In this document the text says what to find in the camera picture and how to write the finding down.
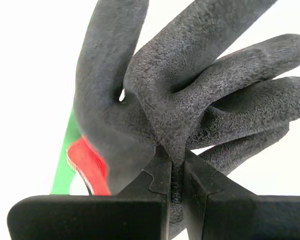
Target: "black plastic piece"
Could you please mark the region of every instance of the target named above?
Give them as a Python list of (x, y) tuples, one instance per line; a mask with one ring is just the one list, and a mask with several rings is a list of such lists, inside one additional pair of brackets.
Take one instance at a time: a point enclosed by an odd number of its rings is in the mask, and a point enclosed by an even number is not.
[(12, 240), (165, 240), (171, 162), (162, 150), (117, 196), (47, 195), (12, 207)]
[(300, 240), (300, 196), (259, 196), (192, 152), (184, 164), (190, 240)]
[[(12, 240), (166, 240), (171, 161), (154, 159), (117, 196), (35, 196), (8, 214)], [(300, 196), (258, 196), (187, 150), (183, 213), (189, 240), (300, 240)]]

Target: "white background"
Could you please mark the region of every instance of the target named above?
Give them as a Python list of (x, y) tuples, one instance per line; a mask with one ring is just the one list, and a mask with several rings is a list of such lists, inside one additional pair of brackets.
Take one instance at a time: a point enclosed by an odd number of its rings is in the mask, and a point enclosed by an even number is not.
[[(150, 0), (138, 49), (191, 0)], [(0, 1), (0, 240), (10, 207), (49, 194), (63, 143), (78, 55), (96, 0)], [(300, 34), (300, 0), (279, 0), (226, 53)], [(300, 77), (300, 67), (285, 74)], [(300, 120), (230, 177), (260, 195), (300, 195)], [(187, 239), (186, 233), (178, 236)]]

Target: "work glove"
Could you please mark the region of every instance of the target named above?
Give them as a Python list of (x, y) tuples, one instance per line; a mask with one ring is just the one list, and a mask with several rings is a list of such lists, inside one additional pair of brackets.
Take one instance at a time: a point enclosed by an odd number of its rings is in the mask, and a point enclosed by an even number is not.
[[(99, 0), (79, 56), (74, 111), (119, 193), (163, 145), (172, 160), (169, 238), (184, 228), (185, 149), (229, 174), (300, 118), (300, 36), (222, 54), (274, 0), (196, 0), (134, 56), (147, 0)], [(125, 98), (119, 96), (125, 88)]]

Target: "green strap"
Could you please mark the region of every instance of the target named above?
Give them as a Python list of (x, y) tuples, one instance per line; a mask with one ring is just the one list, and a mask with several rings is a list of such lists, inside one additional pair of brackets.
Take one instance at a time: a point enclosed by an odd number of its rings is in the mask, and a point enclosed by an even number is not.
[(78, 129), (78, 124), (75, 119), (74, 109), (72, 108), (63, 140), (58, 166), (56, 168), (51, 194), (70, 194), (70, 185), (76, 175), (76, 172), (67, 163), (67, 149), (80, 137), (81, 133)]

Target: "gray glove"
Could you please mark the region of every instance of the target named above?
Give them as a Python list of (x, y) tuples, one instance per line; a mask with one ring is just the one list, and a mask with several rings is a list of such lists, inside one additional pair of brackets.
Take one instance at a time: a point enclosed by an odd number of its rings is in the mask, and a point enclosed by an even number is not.
[[(133, 56), (147, 0), (99, 0), (80, 53), (74, 110), (120, 192), (162, 144), (172, 160), (170, 235), (185, 228), (185, 148), (228, 174), (300, 118), (300, 36), (287, 34), (217, 61), (274, 0), (196, 0)], [(123, 89), (125, 99), (119, 102)]]

